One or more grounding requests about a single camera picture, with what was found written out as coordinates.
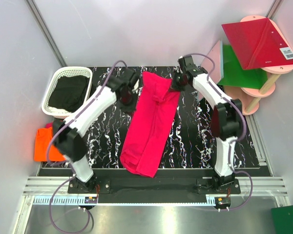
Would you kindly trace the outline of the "magenta pink towel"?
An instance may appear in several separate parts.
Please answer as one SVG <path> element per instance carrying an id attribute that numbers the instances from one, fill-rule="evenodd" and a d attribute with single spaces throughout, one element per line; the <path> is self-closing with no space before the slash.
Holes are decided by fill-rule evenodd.
<path id="1" fill-rule="evenodd" d="M 151 72 L 143 72 L 142 78 L 142 92 L 120 161 L 130 173 L 154 177 L 171 131 L 180 92 L 170 91 L 171 79 Z"/>

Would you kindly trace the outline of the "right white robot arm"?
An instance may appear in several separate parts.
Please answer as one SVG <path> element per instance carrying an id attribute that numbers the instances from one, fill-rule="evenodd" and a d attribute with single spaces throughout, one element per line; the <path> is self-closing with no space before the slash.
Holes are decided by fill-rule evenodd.
<path id="1" fill-rule="evenodd" d="M 217 156 L 208 188 L 223 193 L 234 184 L 234 148 L 236 142 L 246 135 L 242 102 L 225 94 L 212 80 L 209 71 L 195 65 L 192 56 L 179 57 L 179 67 L 174 72 L 170 91 L 180 92 L 190 85 L 202 94 L 213 109 L 210 128 L 216 139 Z"/>

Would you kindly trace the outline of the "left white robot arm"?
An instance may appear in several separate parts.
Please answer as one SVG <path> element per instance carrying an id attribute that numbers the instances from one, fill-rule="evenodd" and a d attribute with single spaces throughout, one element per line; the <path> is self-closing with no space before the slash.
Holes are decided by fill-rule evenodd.
<path id="1" fill-rule="evenodd" d="M 122 112 L 133 114 L 138 99 L 134 86 L 139 77 L 130 68 L 125 68 L 121 77 L 110 75 L 77 111 L 63 121 L 53 122 L 52 144 L 73 171 L 72 186 L 82 193 L 91 193 L 97 188 L 96 175 L 87 162 L 87 146 L 83 137 L 92 123 L 116 102 Z"/>

